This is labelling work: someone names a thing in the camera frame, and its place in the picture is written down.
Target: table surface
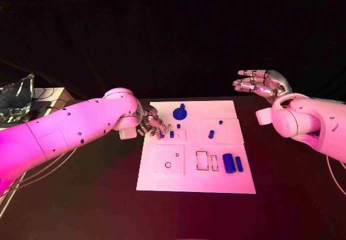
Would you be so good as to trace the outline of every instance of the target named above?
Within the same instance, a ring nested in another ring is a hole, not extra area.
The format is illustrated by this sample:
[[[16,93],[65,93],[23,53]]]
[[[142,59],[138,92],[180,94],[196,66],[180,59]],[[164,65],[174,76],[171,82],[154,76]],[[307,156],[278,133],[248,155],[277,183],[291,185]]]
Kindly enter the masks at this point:
[[[0,219],[0,238],[26,240],[344,239],[346,197],[326,156],[258,125],[258,96],[233,100],[256,194],[137,191],[142,137],[111,131],[65,165],[20,189]],[[330,160],[346,187],[344,169]],[[31,175],[39,168],[27,172]]]

